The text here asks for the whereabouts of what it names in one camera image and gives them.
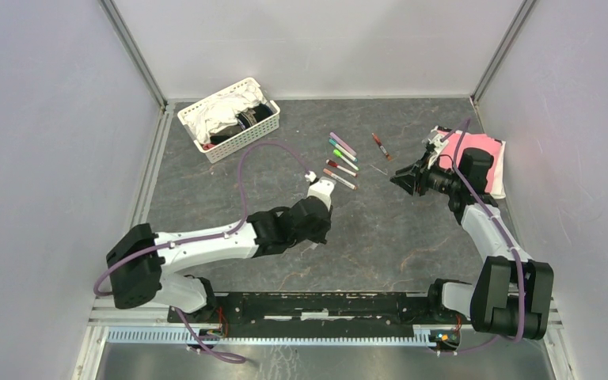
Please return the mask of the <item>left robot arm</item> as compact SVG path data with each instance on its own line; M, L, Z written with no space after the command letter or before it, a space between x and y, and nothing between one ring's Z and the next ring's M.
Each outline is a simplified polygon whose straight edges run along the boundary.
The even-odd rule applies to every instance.
M210 282L185 270L221 260L279 255L304 241L324 244L332 209L329 197L307 196L292 207L258 211L244 222L213 229L155 233L150 224L139 224L106 256L113 305L129 310L156 302L208 322L217 312Z

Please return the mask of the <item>brown pen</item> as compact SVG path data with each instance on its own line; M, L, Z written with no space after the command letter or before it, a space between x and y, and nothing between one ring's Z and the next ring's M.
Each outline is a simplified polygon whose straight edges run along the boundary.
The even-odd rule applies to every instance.
M375 133L372 133L372 138L373 138L374 142L377 144L377 146L380 149L380 151L382 152L382 154L384 155L384 157L388 161L392 161L393 160L392 156L387 151L387 149L384 147L384 145L382 144L382 141L380 140L380 138Z

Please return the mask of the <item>red white marker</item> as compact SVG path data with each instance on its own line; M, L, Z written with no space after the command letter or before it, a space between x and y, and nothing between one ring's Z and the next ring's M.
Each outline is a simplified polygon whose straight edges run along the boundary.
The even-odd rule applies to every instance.
M357 177L357 173L356 173L356 172L354 172L354 171L352 171L352 170L350 170L350 169L347 169L347 168L343 167L342 165L337 164L337 163L336 163L335 161L333 161L333 160L329 160L329 159L327 159L327 160L326 160L326 164L327 164L328 166L330 166L330 167L336 168L336 169L338 169L338 170L340 170L340 171L342 171L342 172L344 172L344 173L348 174L348 175L349 175L349 176L351 176L351 177Z

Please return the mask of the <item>purple pen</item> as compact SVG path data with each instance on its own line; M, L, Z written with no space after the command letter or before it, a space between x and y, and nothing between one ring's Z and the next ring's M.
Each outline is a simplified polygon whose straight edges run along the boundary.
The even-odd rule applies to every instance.
M329 133L329 136L331 139L335 140L340 146L342 146L350 155L352 155L354 157L357 156L356 151L353 148L351 148L339 135L337 135L336 133L331 131Z

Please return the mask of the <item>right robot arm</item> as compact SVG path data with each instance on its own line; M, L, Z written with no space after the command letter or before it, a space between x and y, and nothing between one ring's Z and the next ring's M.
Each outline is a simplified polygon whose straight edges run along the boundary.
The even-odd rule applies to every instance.
M431 163L432 146L414 164L396 171L390 182L409 195L437 191L448 197L457 223L472 238L483 266L474 284L437 279L428 290L427 316L436 323L456 313L481 333L540 340L546 333L554 274L533 260L508 231L494 198L485 192L493 156L466 148L458 164L443 169Z

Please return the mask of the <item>teal white marker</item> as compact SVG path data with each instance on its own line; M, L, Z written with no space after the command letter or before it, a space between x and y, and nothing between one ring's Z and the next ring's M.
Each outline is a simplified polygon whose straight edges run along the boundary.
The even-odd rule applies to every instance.
M352 155L349 151L343 148L335 139L330 138L329 142L346 158L349 158L352 162L357 162L357 158Z

